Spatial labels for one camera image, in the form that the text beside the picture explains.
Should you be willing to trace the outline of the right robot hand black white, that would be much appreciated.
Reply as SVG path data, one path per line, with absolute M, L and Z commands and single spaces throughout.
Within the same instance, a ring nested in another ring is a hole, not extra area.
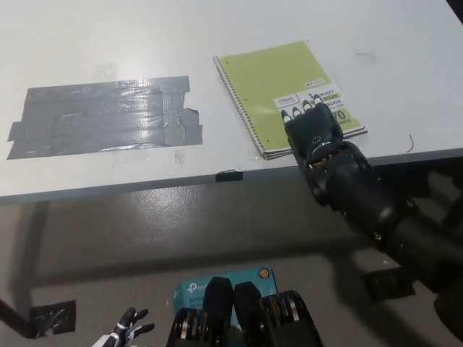
M 281 110 L 281 117 L 291 148 L 299 158 L 307 160 L 324 145 L 342 142 L 344 134 L 325 103 L 311 107 L 306 102 L 303 106 L 302 111 L 297 107 Z

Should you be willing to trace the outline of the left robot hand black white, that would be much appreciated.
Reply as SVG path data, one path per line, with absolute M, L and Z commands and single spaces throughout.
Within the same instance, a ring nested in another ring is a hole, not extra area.
M 147 309 L 137 311 L 134 307 L 129 307 L 116 323 L 110 333 L 102 335 L 93 347 L 119 347 L 128 346 L 137 336 L 149 333 L 155 328 L 154 323 L 137 326 L 136 323 L 145 318 L 148 314 Z

